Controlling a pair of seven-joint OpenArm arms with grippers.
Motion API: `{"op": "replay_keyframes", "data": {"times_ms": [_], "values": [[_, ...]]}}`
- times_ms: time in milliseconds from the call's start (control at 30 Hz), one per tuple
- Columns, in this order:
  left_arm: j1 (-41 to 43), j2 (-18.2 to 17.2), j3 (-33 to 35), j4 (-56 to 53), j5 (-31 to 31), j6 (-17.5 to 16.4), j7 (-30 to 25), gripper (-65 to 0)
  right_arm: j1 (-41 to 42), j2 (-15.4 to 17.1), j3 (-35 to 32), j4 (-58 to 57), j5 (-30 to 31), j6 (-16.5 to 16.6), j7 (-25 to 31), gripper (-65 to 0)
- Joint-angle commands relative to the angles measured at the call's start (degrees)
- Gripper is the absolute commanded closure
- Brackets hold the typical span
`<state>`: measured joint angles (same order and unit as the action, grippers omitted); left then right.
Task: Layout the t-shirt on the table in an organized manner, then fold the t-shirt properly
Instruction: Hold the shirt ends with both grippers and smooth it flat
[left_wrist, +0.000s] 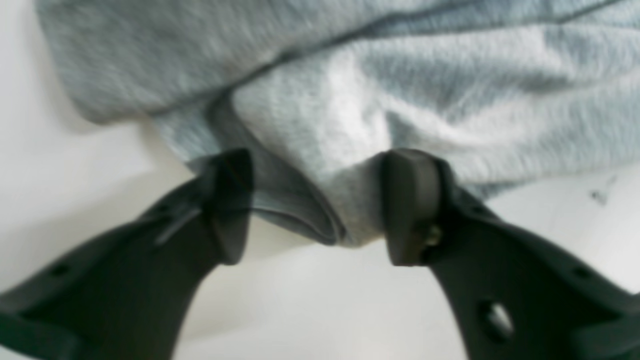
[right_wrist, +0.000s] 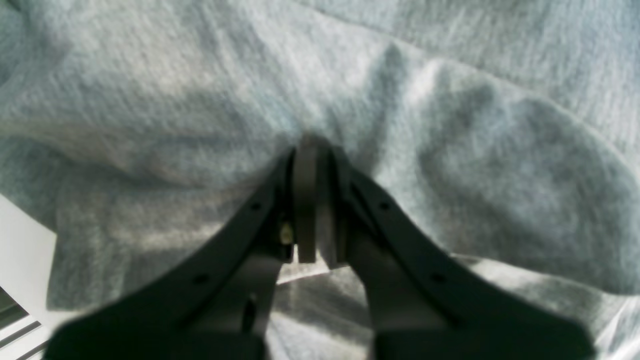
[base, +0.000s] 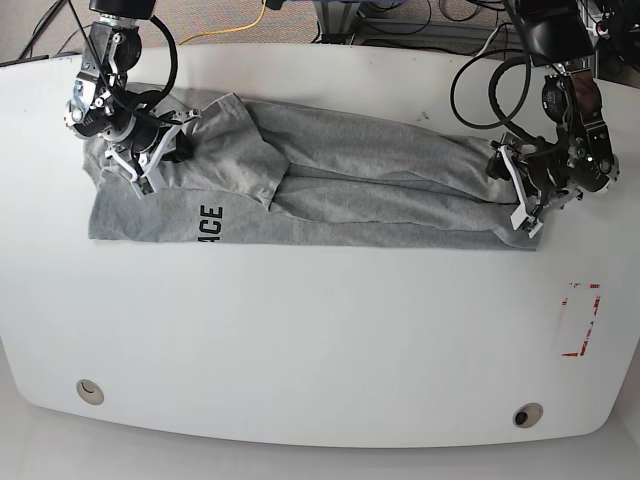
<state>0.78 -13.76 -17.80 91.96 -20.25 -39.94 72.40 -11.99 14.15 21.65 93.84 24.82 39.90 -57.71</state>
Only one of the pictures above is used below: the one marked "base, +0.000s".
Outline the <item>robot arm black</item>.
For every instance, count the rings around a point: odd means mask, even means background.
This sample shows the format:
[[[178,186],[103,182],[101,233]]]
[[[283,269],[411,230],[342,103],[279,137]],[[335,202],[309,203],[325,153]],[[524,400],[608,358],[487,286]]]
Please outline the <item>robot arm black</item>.
[[[85,50],[65,123],[83,140],[104,139],[105,157],[128,173],[133,190],[143,198],[166,187],[159,172],[161,162],[179,163],[193,157],[184,128],[201,112],[154,114],[175,85],[178,53],[169,29],[154,15],[153,1],[92,1],[89,8],[100,17],[83,35]],[[135,93],[126,86],[128,73],[142,53],[137,25],[141,20],[150,21],[167,40],[170,70],[162,89]]]
[[[518,198],[510,220],[514,230],[535,237],[545,216],[586,193],[602,193],[618,180],[620,166],[608,127],[602,117],[602,95],[590,69],[570,69],[595,50],[573,1],[506,1],[504,11],[518,36],[517,48],[505,47],[505,59],[489,81],[488,99],[506,133],[493,143],[494,156],[486,172],[513,183]],[[557,140],[548,142],[514,123],[515,115],[502,111],[497,98],[501,77],[510,69],[525,68],[531,83],[536,67],[549,67],[541,104],[556,125]]]

